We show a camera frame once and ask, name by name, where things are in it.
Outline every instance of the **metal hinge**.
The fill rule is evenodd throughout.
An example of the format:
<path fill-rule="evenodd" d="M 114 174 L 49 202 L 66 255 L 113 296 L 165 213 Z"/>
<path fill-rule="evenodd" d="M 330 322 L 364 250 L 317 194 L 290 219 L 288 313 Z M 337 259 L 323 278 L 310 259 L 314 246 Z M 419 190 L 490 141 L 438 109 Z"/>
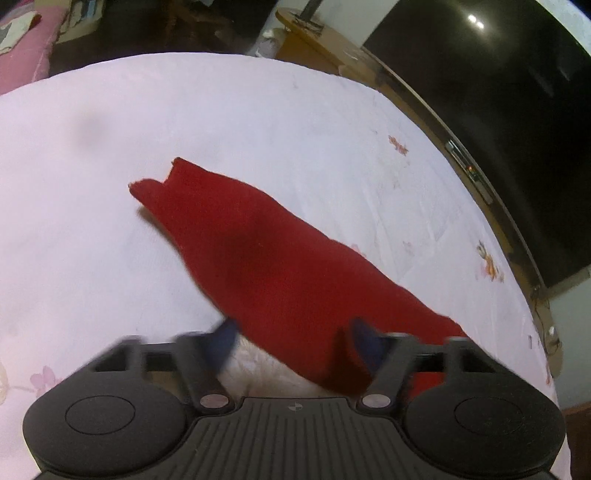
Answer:
<path fill-rule="evenodd" d="M 482 198 L 484 199 L 486 204 L 491 205 L 493 202 L 492 194 L 486 187 L 486 184 L 482 180 L 482 177 L 478 173 L 476 167 L 464 155 L 462 149 L 460 149 L 453 140 L 447 141 L 447 143 L 445 144 L 445 149 L 450 153 L 450 155 L 454 158 L 454 160 L 462 168 L 466 175 L 468 175 L 468 178 L 474 184 L 474 186 L 478 190 L 478 193 L 482 195 Z"/>

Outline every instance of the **white bedsheet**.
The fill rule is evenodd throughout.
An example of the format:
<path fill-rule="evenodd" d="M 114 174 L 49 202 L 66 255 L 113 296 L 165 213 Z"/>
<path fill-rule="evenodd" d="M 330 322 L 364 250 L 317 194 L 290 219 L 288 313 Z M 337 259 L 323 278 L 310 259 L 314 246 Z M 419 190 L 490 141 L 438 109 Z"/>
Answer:
<path fill-rule="evenodd" d="M 0 98 L 0 479 L 38 472 L 21 422 L 43 389 L 122 336 L 162 342 L 220 320 L 128 193 L 131 181 L 164 179 L 176 156 L 251 183 L 360 250 L 556 401 L 483 214 L 390 101 L 273 60 L 131 57 Z M 289 383 L 264 359 L 243 344 L 226 383 L 258 394 L 282 388 L 270 377 Z M 569 464 L 565 443 L 553 471 L 569 479 Z"/>

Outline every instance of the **red sock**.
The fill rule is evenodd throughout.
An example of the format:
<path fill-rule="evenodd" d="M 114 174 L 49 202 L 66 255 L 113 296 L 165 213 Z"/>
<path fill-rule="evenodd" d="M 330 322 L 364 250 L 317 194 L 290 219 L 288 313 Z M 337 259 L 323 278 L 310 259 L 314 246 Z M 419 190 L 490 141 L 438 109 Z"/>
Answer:
<path fill-rule="evenodd" d="M 371 380 L 350 337 L 353 318 L 424 343 L 466 336 L 357 252 L 241 181 L 177 158 L 163 183 L 141 180 L 129 189 L 219 310 L 254 344 L 324 388 L 357 395 Z M 439 378 L 422 376 L 414 393 Z"/>

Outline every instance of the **round black pad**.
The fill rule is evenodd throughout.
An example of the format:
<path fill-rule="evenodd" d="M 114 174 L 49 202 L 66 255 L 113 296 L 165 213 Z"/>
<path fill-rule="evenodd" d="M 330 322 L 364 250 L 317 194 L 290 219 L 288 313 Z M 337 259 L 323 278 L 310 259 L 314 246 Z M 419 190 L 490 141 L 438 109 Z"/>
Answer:
<path fill-rule="evenodd" d="M 175 448 L 185 429 L 175 396 L 124 372 L 70 377 L 39 398 L 22 423 L 40 466 L 81 477 L 142 469 Z"/>
<path fill-rule="evenodd" d="M 404 429 L 416 448 L 460 476 L 514 478 L 549 468 L 564 439 L 550 399 L 512 375 L 463 377 L 409 403 Z"/>
<path fill-rule="evenodd" d="M 66 412 L 66 422 L 79 433 L 106 435 L 125 428 L 134 416 L 135 408 L 127 400 L 97 395 L 74 403 Z"/>

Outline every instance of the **black plastic mount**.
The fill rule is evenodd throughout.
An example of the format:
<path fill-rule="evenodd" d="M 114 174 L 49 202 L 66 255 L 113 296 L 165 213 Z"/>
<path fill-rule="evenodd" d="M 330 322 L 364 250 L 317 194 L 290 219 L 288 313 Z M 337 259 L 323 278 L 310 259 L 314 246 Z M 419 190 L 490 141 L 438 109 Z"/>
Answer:
<path fill-rule="evenodd" d="M 355 321 L 374 372 L 358 399 L 243 398 L 216 378 L 238 328 L 125 339 L 40 397 L 23 434 L 39 480 L 549 479 L 558 408 L 467 339 L 444 346 Z M 178 375 L 177 395 L 147 380 Z M 407 401 L 418 372 L 444 382 Z"/>

